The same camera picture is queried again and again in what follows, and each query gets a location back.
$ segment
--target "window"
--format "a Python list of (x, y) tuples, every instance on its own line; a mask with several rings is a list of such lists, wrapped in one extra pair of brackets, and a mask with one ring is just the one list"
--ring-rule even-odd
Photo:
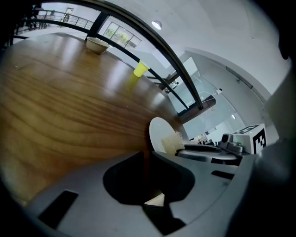
[(103, 36), (127, 49), (134, 49), (141, 40), (123, 27), (111, 22)]

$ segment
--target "white plate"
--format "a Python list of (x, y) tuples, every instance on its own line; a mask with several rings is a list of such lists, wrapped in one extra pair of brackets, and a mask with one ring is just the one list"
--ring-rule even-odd
[(162, 118), (156, 117), (150, 122), (149, 135), (155, 151), (165, 152), (161, 140), (172, 135), (175, 130)]

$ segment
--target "white bowl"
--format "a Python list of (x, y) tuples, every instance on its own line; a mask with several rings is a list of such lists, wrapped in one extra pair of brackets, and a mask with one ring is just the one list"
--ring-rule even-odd
[(97, 38), (87, 37), (86, 47), (96, 54), (101, 54), (106, 51), (109, 44)]

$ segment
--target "wooden table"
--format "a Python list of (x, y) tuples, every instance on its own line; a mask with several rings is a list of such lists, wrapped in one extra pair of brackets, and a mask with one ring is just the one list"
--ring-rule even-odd
[(167, 96), (112, 54), (49, 34), (9, 47), (0, 63), (1, 173), (27, 202), (70, 170), (151, 150), (148, 127), (183, 126)]

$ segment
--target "black slot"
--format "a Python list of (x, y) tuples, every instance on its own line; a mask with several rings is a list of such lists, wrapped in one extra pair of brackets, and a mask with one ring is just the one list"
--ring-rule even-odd
[(234, 177), (234, 174), (230, 174), (230, 173), (226, 173), (218, 170), (213, 171), (211, 174), (219, 176), (221, 178), (230, 179), (230, 180), (233, 179)]
[(38, 216), (39, 220), (55, 229), (77, 197), (77, 193), (70, 191), (62, 192), (60, 196)]

